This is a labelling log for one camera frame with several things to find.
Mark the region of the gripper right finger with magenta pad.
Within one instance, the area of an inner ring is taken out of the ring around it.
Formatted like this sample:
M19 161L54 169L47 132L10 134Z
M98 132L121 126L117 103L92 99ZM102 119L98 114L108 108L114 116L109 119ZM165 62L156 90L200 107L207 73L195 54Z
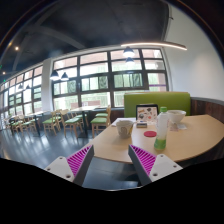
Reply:
M165 154L154 155L134 145L129 146L128 154L143 186L182 169Z

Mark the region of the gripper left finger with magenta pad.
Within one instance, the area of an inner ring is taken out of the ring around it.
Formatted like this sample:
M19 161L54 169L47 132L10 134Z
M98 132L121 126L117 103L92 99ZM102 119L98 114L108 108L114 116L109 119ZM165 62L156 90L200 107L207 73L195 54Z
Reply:
M90 145L68 157L59 156L45 171L81 186L93 156L94 146Z

